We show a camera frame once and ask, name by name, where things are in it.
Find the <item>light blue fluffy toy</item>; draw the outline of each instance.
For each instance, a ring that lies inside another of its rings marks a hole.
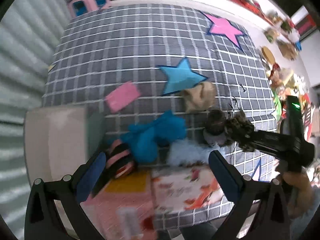
[[[224,148],[219,147],[217,144],[209,147],[201,146],[189,139],[176,140],[170,146],[167,164],[170,166],[187,165],[196,162],[208,164],[209,154],[213,150],[218,150],[222,156],[225,155]]]

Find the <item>pink sponge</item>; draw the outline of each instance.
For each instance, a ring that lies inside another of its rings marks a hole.
[[[140,97],[140,92],[137,87],[131,83],[131,81],[124,83],[117,89],[113,90],[106,96],[106,102],[108,103],[112,113],[118,112],[135,99]]]

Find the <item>human hand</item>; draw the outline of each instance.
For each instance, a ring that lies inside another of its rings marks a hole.
[[[288,214],[290,218],[296,218],[305,213],[313,203],[313,190],[307,174],[297,172],[284,172],[278,175],[276,179],[280,183],[284,180],[287,184],[298,189],[298,196],[295,203],[288,203]]]

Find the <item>green light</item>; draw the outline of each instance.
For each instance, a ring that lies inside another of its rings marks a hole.
[[[292,103],[296,108],[300,109],[300,105]]]

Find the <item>pink stool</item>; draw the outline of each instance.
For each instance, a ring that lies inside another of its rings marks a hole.
[[[97,11],[100,7],[105,9],[110,6],[110,0],[71,0],[71,2],[68,3],[68,9],[73,18],[88,12]]]

